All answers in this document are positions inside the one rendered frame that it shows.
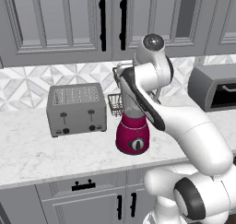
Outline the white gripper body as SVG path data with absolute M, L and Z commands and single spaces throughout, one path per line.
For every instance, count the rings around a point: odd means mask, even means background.
M 132 76 L 134 74 L 134 65 L 132 63 L 119 63 L 116 67 L 116 73 L 119 77 Z

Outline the magenta blender with clear jar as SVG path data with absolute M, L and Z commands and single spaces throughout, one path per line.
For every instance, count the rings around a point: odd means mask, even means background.
M 121 95 L 124 112 L 116 130 L 116 147 L 128 155 L 140 155 L 149 149 L 147 118 L 131 98 L 126 81 L 121 78 Z

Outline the grey four-slot toaster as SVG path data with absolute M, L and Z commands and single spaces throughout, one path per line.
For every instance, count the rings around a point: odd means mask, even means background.
M 50 87 L 46 114 L 52 137 L 107 130 L 100 83 Z

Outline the grey toaster oven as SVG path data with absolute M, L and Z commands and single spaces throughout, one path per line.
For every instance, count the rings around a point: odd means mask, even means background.
M 205 112 L 236 110 L 236 64 L 196 66 L 187 92 Z

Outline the narrow grey drawer front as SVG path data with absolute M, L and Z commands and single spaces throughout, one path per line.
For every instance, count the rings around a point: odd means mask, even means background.
M 126 172 L 127 184 L 135 185 L 143 182 L 144 175 L 148 168 L 132 169 Z

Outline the grey base cupboard door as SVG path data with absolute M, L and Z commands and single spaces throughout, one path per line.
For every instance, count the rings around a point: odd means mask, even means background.
M 131 217 L 131 193 L 136 193 L 136 214 Z M 143 184 L 128 185 L 126 187 L 125 201 L 125 224 L 143 224 L 146 215 L 153 209 L 156 197 L 150 195 L 144 188 Z
M 117 195 L 123 196 L 122 219 L 117 218 Z M 124 224 L 125 188 L 68 195 L 42 202 L 48 224 Z

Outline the grey base cupboard panel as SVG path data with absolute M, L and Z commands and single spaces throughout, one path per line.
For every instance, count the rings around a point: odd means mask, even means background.
M 46 224 L 34 185 L 0 190 L 0 224 Z

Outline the grey wall cupboard door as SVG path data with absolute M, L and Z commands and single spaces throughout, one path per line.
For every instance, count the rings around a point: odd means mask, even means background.
M 112 0 L 106 0 L 106 52 L 100 0 L 0 0 L 0 68 L 112 59 Z
M 113 0 L 114 60 L 130 60 L 137 45 L 149 33 L 159 34 L 165 41 L 169 57 L 202 55 L 208 25 L 206 0 L 127 0 L 126 48 L 121 50 L 121 0 Z
M 236 54 L 236 0 L 217 0 L 204 55 Z

